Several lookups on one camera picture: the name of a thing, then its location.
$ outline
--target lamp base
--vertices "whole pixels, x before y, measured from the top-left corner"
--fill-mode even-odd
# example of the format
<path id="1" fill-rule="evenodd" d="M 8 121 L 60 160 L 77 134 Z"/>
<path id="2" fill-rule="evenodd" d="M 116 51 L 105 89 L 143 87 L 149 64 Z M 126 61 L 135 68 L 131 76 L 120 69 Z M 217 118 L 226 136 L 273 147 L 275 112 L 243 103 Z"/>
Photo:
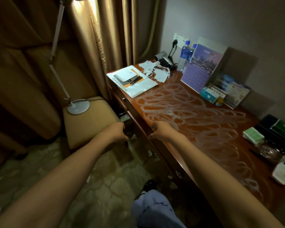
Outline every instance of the lamp base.
<path id="1" fill-rule="evenodd" d="M 67 110 L 71 115 L 80 115 L 83 112 L 87 111 L 89 107 L 90 107 L 89 101 L 76 101 L 72 102 L 72 105 L 70 105 L 67 108 Z"/>

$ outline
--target human arm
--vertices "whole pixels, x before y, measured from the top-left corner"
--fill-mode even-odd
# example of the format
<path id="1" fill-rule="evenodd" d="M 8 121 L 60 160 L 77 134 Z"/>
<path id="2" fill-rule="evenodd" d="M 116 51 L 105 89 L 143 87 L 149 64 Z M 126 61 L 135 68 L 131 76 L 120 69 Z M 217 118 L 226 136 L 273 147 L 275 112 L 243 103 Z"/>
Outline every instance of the human arm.
<path id="1" fill-rule="evenodd" d="M 58 227 L 104 149 L 128 140 L 123 129 L 122 122 L 109 125 L 61 162 L 0 217 L 0 228 Z"/>
<path id="2" fill-rule="evenodd" d="M 157 121 L 149 138 L 180 153 L 224 227 L 284 227 L 245 187 L 167 122 Z"/>

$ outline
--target drawer knob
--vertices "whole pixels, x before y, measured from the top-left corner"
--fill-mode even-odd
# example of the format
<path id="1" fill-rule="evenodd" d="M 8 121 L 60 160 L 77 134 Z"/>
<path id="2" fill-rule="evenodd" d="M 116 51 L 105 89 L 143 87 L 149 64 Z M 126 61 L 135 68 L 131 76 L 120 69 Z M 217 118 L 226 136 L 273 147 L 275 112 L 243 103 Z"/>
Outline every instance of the drawer knob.
<path id="1" fill-rule="evenodd" d="M 175 171 L 176 175 L 179 177 L 179 178 L 182 178 L 182 175 L 180 174 L 180 172 L 178 171 Z"/>

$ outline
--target hand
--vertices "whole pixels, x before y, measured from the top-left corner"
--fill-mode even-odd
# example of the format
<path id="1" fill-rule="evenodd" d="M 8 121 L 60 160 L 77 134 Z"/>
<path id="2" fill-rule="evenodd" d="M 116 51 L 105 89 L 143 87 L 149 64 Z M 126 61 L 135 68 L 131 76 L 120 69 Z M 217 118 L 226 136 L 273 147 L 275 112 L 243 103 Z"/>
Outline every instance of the hand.
<path id="1" fill-rule="evenodd" d="M 148 138 L 157 138 L 158 140 L 163 142 L 171 143 L 171 140 L 179 134 L 179 132 L 173 129 L 168 124 L 168 122 L 155 121 L 152 125 L 152 129 L 154 129 L 155 132 L 150 134 Z"/>
<path id="2" fill-rule="evenodd" d="M 129 138 L 123 133 L 125 124 L 123 122 L 114 122 L 106 126 L 99 134 L 104 135 L 110 142 L 126 142 Z"/>

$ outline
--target left hand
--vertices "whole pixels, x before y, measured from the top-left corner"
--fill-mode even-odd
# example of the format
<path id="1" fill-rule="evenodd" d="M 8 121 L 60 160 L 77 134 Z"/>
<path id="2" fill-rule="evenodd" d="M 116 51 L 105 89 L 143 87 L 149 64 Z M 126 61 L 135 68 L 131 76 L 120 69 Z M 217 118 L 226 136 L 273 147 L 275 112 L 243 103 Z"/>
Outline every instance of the left hand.
<path id="1" fill-rule="evenodd" d="M 100 134 L 109 138 L 111 142 L 126 142 L 129 138 L 123 133 L 125 124 L 123 122 L 114 122 L 106 126 Z"/>

